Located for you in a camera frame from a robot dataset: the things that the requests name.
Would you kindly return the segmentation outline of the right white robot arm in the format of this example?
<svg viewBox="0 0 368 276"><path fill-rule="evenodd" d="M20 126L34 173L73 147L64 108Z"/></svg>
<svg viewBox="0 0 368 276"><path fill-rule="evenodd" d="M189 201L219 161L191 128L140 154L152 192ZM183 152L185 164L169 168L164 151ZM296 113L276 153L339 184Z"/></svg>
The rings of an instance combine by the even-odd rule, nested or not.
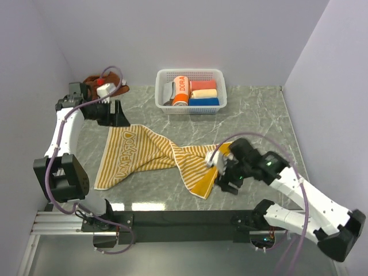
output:
<svg viewBox="0 0 368 276"><path fill-rule="evenodd" d="M219 147L206 154L206 165L215 167L215 184L224 192L237 194L245 178L253 178L287 196L303 212L288 210L270 200L262 200L250 218L239 219L251 231L283 228L309 239L330 259L344 262L361 236L366 216L349 210L295 172L276 152L261 154L245 138L233 141L227 151Z"/></svg>

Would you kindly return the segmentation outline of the yellow striped Doraemon towel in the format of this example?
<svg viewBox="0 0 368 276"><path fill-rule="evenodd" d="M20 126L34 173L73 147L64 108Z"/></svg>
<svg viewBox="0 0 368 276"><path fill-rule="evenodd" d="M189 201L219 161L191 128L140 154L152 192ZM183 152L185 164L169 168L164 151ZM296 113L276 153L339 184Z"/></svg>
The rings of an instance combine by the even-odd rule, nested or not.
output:
<svg viewBox="0 0 368 276"><path fill-rule="evenodd" d="M132 173L177 168L186 189L207 199L220 176L216 168L207 168L205 164L206 154L215 148L215 145L180 147L140 124L111 127L94 189L109 190Z"/></svg>

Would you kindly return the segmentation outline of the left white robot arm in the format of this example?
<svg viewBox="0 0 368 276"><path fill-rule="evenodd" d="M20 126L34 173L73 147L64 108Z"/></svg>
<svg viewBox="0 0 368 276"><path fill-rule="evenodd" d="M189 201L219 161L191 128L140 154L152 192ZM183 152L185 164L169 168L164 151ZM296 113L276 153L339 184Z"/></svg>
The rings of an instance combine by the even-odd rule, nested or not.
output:
<svg viewBox="0 0 368 276"><path fill-rule="evenodd" d="M97 99L85 83L69 84L69 94L55 105L56 126L43 158L33 162L33 170L46 199L63 214L74 214L100 231L118 226L108 200L90 191L87 172L75 153L83 122L96 121L100 126L129 127L119 100L110 101L119 89L112 82L97 80Z"/></svg>

